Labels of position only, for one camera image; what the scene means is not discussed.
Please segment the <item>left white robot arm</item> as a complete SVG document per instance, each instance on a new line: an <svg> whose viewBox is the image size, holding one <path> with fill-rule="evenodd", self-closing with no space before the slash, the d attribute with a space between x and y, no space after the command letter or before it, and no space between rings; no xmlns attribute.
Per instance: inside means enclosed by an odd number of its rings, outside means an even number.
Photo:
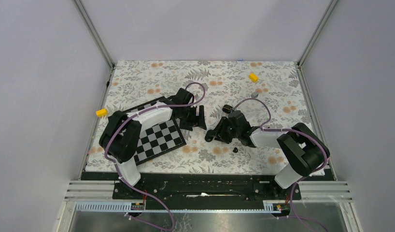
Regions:
<svg viewBox="0 0 395 232"><path fill-rule="evenodd" d="M139 164L184 146L182 130L206 130L204 106L196 103L191 92L180 88L173 96L116 111L108 117L99 145L116 165L119 177L126 183L124 193L130 198L142 194Z"/></svg>

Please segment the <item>black earbud charging case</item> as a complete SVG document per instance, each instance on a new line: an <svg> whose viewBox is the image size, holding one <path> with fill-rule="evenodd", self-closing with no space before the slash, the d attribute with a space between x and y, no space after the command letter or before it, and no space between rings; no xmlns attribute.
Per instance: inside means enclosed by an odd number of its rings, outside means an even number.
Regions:
<svg viewBox="0 0 395 232"><path fill-rule="evenodd" d="M206 142L211 142L213 140L213 135L207 134L207 135L205 135L204 139L205 139Z"/></svg>

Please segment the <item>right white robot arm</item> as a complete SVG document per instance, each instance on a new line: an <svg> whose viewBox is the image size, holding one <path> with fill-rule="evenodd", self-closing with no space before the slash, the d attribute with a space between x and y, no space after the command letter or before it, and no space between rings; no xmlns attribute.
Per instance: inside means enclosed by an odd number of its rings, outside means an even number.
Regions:
<svg viewBox="0 0 395 232"><path fill-rule="evenodd" d="M217 140L231 143L238 139L242 145L258 148L279 148L288 164L275 175L270 185L270 193L282 199L289 187L301 178L324 168L330 157L326 145L304 123L296 123L291 128L271 129L251 126L241 111L233 111L220 119L213 130L208 130L205 141Z"/></svg>

